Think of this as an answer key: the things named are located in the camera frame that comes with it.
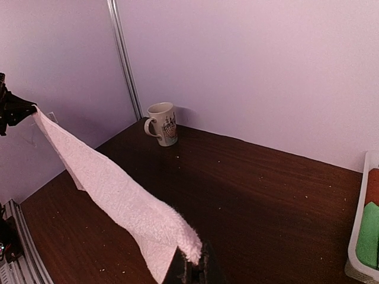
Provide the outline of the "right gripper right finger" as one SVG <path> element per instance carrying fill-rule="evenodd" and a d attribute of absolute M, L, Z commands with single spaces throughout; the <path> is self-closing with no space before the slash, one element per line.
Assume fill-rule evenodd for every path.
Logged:
<path fill-rule="evenodd" d="M 225 283 L 225 277 L 218 263 L 216 253 L 211 243 L 203 242 L 202 255 L 198 265 L 198 283 Z"/>

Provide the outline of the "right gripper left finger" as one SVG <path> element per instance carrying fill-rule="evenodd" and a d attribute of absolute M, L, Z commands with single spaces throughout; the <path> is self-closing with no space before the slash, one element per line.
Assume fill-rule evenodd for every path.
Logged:
<path fill-rule="evenodd" d="M 163 284 L 191 284 L 195 283 L 195 265 L 186 259 L 185 254 L 177 248 Z"/>

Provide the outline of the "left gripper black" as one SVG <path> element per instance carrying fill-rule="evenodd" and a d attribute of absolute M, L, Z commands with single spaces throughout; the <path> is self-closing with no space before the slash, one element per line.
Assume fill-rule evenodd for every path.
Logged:
<path fill-rule="evenodd" d="M 37 111 L 34 102 L 19 98 L 7 90 L 5 85 L 5 74 L 0 73 L 1 78 L 1 109 L 0 109 L 0 129 L 1 136 L 6 136 L 7 126 L 13 127 L 22 120 Z"/>

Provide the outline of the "pink towel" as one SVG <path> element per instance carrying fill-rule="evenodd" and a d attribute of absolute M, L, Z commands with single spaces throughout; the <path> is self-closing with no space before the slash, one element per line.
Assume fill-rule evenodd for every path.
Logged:
<path fill-rule="evenodd" d="M 53 122 L 40 109 L 32 116 L 76 187 L 85 191 L 135 239 L 157 283 L 163 282 L 177 250 L 187 261 L 199 264 L 202 242 L 178 212 L 150 194 L 107 156 Z"/>

